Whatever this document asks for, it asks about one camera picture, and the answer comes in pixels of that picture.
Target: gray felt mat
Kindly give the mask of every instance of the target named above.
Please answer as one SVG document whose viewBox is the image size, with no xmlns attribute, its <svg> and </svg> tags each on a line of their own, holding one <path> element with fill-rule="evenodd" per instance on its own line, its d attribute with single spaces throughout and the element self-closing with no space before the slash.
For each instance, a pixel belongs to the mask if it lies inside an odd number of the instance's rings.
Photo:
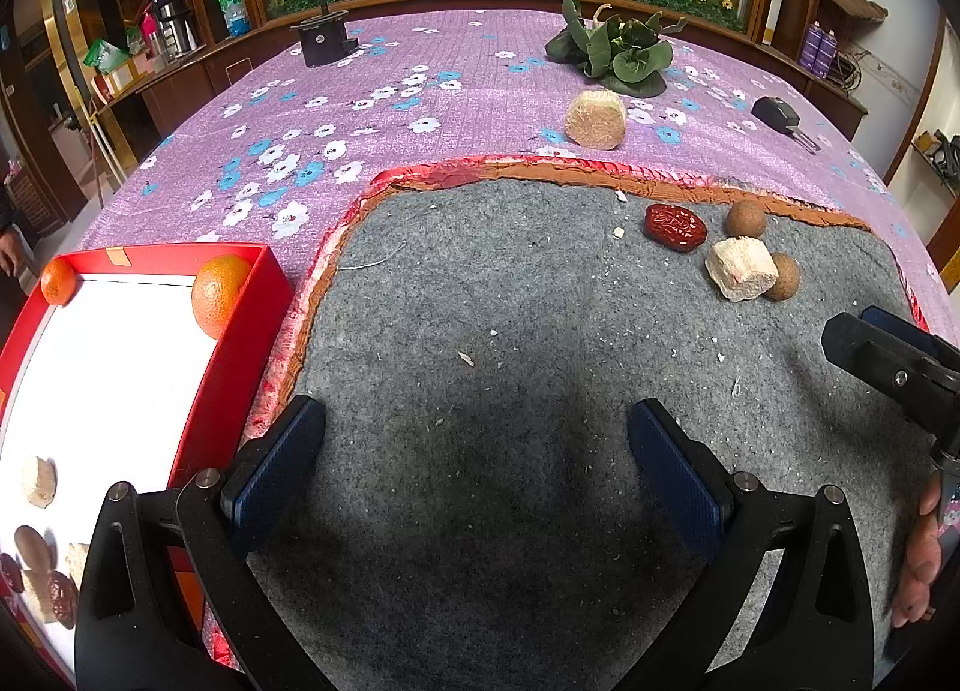
<svg viewBox="0 0 960 691">
<path fill-rule="evenodd" d="M 341 266 L 403 247 L 338 271 L 320 303 L 296 389 L 328 406 L 325 447 L 250 560 L 343 691 L 613 687 L 702 568 L 627 447 L 627 408 L 648 396 L 768 488 L 846 490 L 882 643 L 928 439 L 819 337 L 869 304 L 909 317 L 890 251 L 769 218 L 803 288 L 733 304 L 707 247 L 650 241 L 649 202 L 629 197 L 517 181 L 399 194 L 350 238 Z M 723 238 L 726 208 L 691 208 Z"/>
</svg>

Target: orange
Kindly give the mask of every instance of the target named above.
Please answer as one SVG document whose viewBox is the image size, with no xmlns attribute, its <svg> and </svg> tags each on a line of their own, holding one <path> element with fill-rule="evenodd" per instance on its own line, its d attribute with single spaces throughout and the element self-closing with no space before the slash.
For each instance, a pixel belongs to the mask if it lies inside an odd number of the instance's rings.
<svg viewBox="0 0 960 691">
<path fill-rule="evenodd" d="M 250 269 L 250 263 L 237 255 L 220 255 L 197 272 L 190 302 L 197 325 L 210 338 L 219 340 L 227 328 Z"/>
<path fill-rule="evenodd" d="M 77 272 L 62 258 L 54 258 L 40 274 L 40 293 L 48 304 L 62 306 L 77 290 Z"/>
</svg>

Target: white chunk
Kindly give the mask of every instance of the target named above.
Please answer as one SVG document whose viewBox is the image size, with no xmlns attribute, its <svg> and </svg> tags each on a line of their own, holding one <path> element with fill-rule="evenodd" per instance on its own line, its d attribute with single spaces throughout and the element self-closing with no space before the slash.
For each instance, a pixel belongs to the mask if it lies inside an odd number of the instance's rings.
<svg viewBox="0 0 960 691">
<path fill-rule="evenodd" d="M 51 624 L 56 621 L 54 608 L 50 603 L 50 593 L 47 584 L 50 581 L 49 572 L 35 572 L 32 569 L 23 570 L 23 601 L 27 609 L 38 621 Z"/>
<path fill-rule="evenodd" d="M 779 277 L 766 245 L 749 236 L 725 239 L 710 247 L 707 272 L 731 301 L 757 298 L 773 288 Z"/>
<path fill-rule="evenodd" d="M 56 472 L 49 461 L 30 456 L 20 474 L 23 497 L 34 507 L 46 509 L 56 493 Z"/>
<path fill-rule="evenodd" d="M 66 546 L 66 571 L 78 591 L 80 583 L 83 582 L 83 567 L 86 566 L 88 552 L 90 552 L 90 546 L 83 542 L 71 542 Z"/>
<path fill-rule="evenodd" d="M 613 149 L 627 132 L 627 108 L 610 90 L 584 90 L 566 108 L 565 128 L 580 146 Z"/>
</svg>

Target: screw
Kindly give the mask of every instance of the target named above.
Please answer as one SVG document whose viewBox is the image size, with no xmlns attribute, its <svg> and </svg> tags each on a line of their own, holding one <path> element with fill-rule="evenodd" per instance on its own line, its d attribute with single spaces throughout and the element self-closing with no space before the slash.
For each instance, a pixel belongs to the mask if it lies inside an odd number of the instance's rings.
<svg viewBox="0 0 960 691">
<path fill-rule="evenodd" d="M 128 493 L 130 493 L 130 483 L 124 483 L 122 480 L 110 486 L 110 490 L 107 491 L 107 498 L 112 502 L 119 502 L 126 499 Z"/>
<path fill-rule="evenodd" d="M 737 472 L 733 475 L 733 485 L 749 493 L 760 487 L 760 480 L 757 480 L 757 477 L 750 472 Z"/>
<path fill-rule="evenodd" d="M 830 504 L 843 504 L 844 499 L 846 499 L 843 491 L 836 485 L 828 485 L 827 488 L 824 488 L 824 496 L 827 497 Z"/>
<path fill-rule="evenodd" d="M 193 480 L 197 484 L 197 488 L 213 488 L 219 481 L 220 472 L 216 469 L 203 469 Z"/>
</svg>

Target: purple tablecloth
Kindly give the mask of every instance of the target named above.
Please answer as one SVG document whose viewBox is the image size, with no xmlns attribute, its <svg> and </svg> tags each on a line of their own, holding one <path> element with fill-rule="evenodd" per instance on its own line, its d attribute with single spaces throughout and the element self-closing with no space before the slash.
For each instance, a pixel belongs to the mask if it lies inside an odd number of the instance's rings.
<svg viewBox="0 0 960 691">
<path fill-rule="evenodd" d="M 294 45 L 187 119 L 82 247 L 269 242 L 299 286 L 323 232 L 381 170 L 478 154 L 576 156 L 736 180 L 861 218 L 890 245 L 930 329 L 958 341 L 947 293 L 904 212 L 782 79 L 677 41 L 666 93 L 625 98 L 626 139 L 591 151 L 565 141 L 563 116 L 592 84 L 544 59 L 559 15 L 445 11 L 347 27 L 361 44 L 352 57 L 311 70 Z M 762 95 L 791 103 L 823 151 L 810 155 L 753 119 Z"/>
</svg>

